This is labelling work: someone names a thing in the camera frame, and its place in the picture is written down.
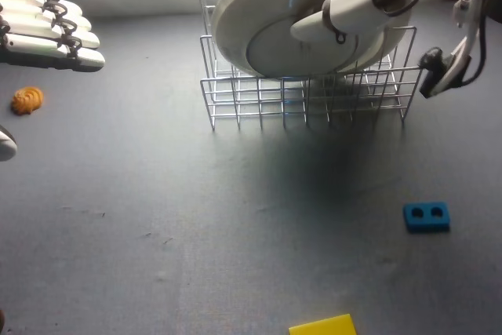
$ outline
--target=blue rectangular object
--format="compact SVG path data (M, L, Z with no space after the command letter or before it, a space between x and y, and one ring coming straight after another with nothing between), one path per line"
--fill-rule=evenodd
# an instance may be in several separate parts
M444 202L409 203L402 207L411 232L448 231L448 206Z

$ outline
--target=dish rack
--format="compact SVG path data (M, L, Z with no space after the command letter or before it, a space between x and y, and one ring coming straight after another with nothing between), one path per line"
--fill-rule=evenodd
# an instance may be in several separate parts
M293 116L326 117L332 125L348 118L353 122L360 112L397 111L402 122L417 90L422 70L408 67L409 56L417 34L415 27L387 29L402 32L400 43L386 56L364 70L349 75L333 73L306 78L260 78L249 76L227 62L218 51L211 33L211 16L218 0L200 0L205 34L200 38L206 77L200 81L207 114L213 130L217 119L235 119L240 128L244 118L257 118L263 128L264 119Z

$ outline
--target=wire basket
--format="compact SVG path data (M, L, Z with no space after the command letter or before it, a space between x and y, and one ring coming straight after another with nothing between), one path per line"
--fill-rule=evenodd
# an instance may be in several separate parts
M387 29L404 32L400 43L386 56L361 71L349 75L330 74L307 78L259 78L249 76L227 62L211 35L211 16L218 0L200 0L206 34L200 38L206 77L200 81L211 127L217 119L264 119L279 116L286 127L292 116L303 117L306 124L313 116L326 117L331 125L339 115L354 121L359 112L397 111L404 122L420 81L421 69L408 67L417 34L415 27Z

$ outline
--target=table surface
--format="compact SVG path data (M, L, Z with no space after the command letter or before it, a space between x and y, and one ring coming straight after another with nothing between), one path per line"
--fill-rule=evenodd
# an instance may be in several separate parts
M451 4L417 7L414 61L451 51ZM473 85L404 127L209 127L200 16L103 20L96 74L2 65L0 307L12 333L286 334L345 313L359 335L500 333L502 26ZM39 86L45 104L11 115ZM451 232L410 235L406 202Z

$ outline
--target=orange swirl cookie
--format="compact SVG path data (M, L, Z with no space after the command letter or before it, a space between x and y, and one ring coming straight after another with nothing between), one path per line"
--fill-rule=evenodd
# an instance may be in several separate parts
M14 94L11 108L17 115L31 114L33 110L42 106L43 100L44 93L39 88L27 86Z

